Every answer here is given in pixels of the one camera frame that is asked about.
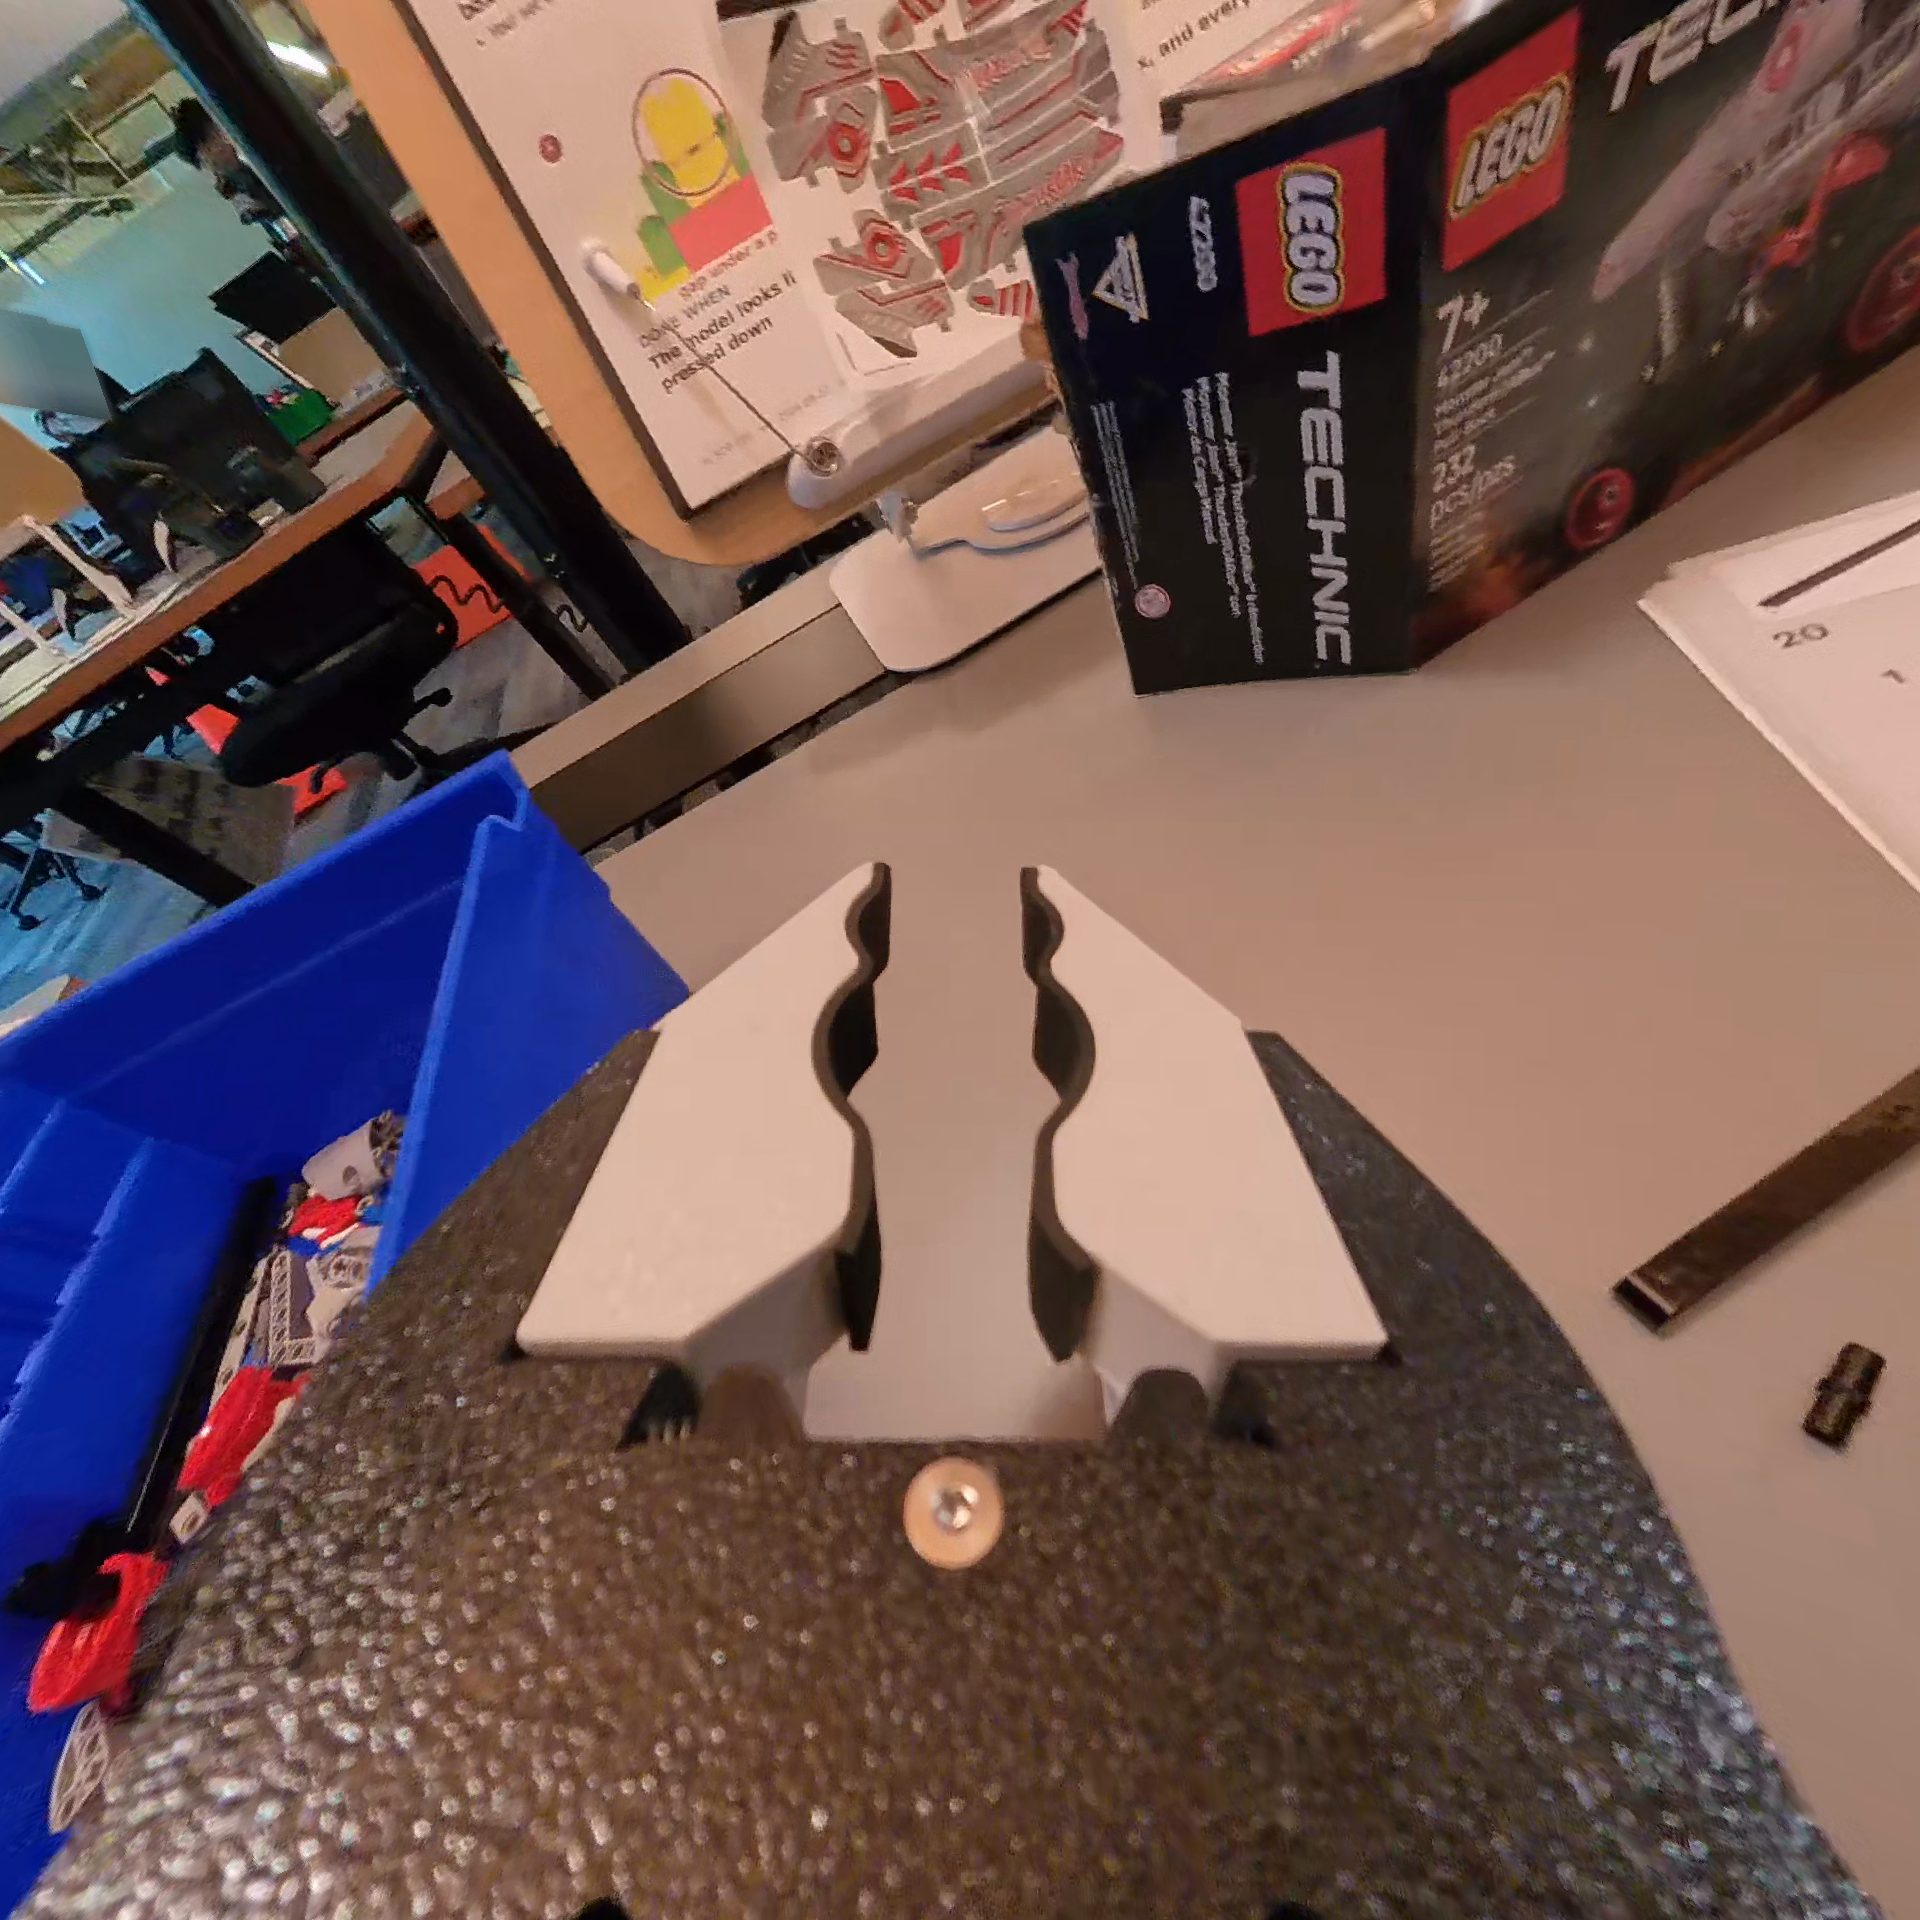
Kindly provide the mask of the wood framed white poster board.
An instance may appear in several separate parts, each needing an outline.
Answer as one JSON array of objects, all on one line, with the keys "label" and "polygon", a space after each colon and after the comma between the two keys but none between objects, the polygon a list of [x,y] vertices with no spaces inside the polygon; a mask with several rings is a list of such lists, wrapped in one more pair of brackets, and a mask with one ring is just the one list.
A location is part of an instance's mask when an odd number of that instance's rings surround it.
[{"label": "wood framed white poster board", "polygon": [[[1433,111],[1420,41],[1365,47],[1402,4],[1098,4],[1124,89],[1128,159],[1089,196],[1131,173],[1173,186],[1183,136],[1228,129],[1269,159],[1381,125],[1381,160],[1351,168],[1351,299],[1328,328],[1347,345],[1363,292],[1400,332],[1423,288]],[[879,388],[827,345],[783,241],[752,111],[723,43],[723,4],[501,2],[315,4],[324,40],[432,216],[449,250],[480,268],[480,295],[532,371],[592,368],[631,453],[585,407],[561,405],[561,442],[613,480],[631,532],[684,557],[765,557],[801,522],[868,504],[797,508],[787,453],[682,351],[583,268],[607,245],[721,371],[801,439]]]}]

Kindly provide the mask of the blue plastic bin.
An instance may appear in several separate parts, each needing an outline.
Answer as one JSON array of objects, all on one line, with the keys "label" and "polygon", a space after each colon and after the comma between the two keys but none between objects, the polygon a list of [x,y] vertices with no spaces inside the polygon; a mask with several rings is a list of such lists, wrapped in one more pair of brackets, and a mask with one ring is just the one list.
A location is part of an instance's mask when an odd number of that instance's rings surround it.
[{"label": "blue plastic bin", "polygon": [[377,1288],[687,999],[497,754],[4,1039],[4,1588],[129,1509],[256,1187],[401,1115]]}]

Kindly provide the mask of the red grey sticker sheet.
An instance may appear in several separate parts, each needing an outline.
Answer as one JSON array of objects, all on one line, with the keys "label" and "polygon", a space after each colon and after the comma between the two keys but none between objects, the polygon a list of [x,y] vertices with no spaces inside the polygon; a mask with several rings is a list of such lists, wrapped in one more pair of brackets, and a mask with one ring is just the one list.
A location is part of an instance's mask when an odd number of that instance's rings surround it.
[{"label": "red grey sticker sheet", "polygon": [[1024,231],[1128,159],[1091,2],[775,4],[721,35],[801,291],[859,380],[1015,339],[1041,314]]}]

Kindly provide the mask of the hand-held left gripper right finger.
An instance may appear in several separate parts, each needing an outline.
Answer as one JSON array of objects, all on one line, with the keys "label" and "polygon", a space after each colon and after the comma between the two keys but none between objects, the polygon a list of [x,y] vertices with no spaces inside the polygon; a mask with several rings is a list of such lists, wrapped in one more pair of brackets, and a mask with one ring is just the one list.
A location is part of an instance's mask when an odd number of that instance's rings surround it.
[{"label": "hand-held left gripper right finger", "polygon": [[1027,1269],[1047,1356],[1105,1385],[1377,1361],[1384,1317],[1253,1033],[1049,867],[1019,873],[1036,1145]]}]

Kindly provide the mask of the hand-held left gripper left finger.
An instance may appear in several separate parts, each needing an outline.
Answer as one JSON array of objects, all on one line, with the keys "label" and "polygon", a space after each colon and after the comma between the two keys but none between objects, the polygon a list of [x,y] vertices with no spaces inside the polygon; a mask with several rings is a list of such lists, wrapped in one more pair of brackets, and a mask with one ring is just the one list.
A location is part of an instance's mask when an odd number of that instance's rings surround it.
[{"label": "hand-held left gripper left finger", "polygon": [[548,1361],[802,1378],[881,1306],[874,1135],[895,876],[824,889],[648,1036],[625,1114],[516,1325]]}]

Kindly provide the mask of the black office chair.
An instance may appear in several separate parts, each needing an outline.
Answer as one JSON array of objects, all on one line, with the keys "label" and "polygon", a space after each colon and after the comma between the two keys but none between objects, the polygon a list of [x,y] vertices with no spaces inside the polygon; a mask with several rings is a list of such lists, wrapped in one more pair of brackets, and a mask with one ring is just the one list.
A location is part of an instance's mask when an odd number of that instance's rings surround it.
[{"label": "black office chair", "polygon": [[261,789],[371,757],[392,780],[432,780],[441,761],[410,724],[458,651],[460,619],[363,522],[303,549],[209,623],[221,657],[263,692],[217,749],[221,775]]}]

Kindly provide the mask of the long black toy beam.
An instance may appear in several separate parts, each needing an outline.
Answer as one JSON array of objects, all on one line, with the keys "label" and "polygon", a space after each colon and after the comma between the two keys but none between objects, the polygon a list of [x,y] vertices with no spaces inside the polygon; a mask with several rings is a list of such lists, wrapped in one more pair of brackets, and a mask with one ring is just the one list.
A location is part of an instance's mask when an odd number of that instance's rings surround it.
[{"label": "long black toy beam", "polygon": [[1615,1284],[1615,1299],[1664,1332],[1753,1267],[1847,1205],[1919,1148],[1919,1071],[1839,1121]]}]

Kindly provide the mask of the small black toy connector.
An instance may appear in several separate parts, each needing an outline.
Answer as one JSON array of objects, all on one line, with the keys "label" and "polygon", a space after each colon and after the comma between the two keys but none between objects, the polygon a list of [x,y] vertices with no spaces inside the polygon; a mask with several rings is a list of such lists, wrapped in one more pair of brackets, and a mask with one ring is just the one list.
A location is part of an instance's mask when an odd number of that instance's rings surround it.
[{"label": "small black toy connector", "polygon": [[1860,1341],[1845,1341],[1815,1383],[1802,1434],[1829,1452],[1849,1450],[1857,1429],[1875,1407],[1883,1375],[1883,1354]]}]

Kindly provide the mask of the black metal post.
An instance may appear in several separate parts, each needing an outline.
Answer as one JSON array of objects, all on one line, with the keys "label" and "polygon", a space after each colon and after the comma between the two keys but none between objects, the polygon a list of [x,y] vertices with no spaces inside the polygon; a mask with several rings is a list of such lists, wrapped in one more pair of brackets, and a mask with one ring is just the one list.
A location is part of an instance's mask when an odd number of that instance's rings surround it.
[{"label": "black metal post", "polygon": [[239,4],[133,2],[212,120],[321,255],[352,315],[392,352],[407,393],[504,512],[620,668],[688,648],[682,617],[636,562],[572,460],[546,436],[415,243],[281,79]]}]

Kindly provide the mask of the wooden office table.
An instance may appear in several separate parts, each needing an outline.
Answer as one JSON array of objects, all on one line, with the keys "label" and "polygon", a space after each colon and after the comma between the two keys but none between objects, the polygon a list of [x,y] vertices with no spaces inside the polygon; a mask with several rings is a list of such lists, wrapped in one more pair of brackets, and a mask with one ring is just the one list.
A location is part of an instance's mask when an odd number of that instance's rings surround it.
[{"label": "wooden office table", "polygon": [[98,629],[72,657],[18,663],[2,676],[2,748],[58,728],[109,682],[143,668],[169,641],[203,624],[233,596],[293,565],[337,530],[371,522],[393,500],[441,522],[488,499],[482,484],[412,403],[359,428],[321,458],[324,493],[281,514],[239,560],[189,569],[175,588],[145,592],[130,612]]}]

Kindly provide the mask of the white instruction booklet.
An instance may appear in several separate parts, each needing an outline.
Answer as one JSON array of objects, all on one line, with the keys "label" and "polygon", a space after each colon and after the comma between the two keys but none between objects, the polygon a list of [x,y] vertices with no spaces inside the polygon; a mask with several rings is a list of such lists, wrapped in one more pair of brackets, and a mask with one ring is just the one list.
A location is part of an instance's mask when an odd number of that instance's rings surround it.
[{"label": "white instruction booklet", "polygon": [[1679,562],[1640,609],[1915,888],[1919,493]]}]

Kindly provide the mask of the black toy truck box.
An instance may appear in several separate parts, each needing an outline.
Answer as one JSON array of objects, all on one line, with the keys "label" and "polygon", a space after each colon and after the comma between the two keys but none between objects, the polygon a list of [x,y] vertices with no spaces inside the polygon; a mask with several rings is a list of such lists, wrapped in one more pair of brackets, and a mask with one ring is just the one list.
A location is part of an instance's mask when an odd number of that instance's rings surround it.
[{"label": "black toy truck box", "polygon": [[1027,228],[1133,691],[1413,669],[1915,345],[1915,2],[1313,4]]}]

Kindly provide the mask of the pile of toy building pieces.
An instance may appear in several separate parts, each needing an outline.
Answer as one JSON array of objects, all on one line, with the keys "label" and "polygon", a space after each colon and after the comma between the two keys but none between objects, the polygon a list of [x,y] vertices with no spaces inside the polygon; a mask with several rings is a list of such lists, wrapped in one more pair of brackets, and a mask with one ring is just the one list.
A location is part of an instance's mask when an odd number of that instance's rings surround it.
[{"label": "pile of toy building pieces", "polygon": [[105,1783],[138,1632],[376,1282],[405,1117],[250,1177],[52,1107],[4,1170],[4,1904]]}]

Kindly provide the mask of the grey desk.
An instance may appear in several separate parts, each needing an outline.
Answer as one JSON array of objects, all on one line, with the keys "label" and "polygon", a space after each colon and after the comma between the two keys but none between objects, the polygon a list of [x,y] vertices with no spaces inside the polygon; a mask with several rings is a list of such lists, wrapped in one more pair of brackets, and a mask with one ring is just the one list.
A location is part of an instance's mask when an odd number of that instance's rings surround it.
[{"label": "grey desk", "polygon": [[[1915,1161],[1666,1336],[1612,1288],[1915,1068],[1915,891],[1643,617],[1668,565],[1915,490],[1915,354],[1418,675],[1138,699],[1091,585],[613,853],[690,988],[897,879],[885,1281],[807,1426],[1083,1437],[1029,1317],[1042,864],[1283,1036],[1552,1309],[1633,1434],[1815,1820],[1915,1915]],[[1845,1341],[1851,1448],[1802,1434]]]}]

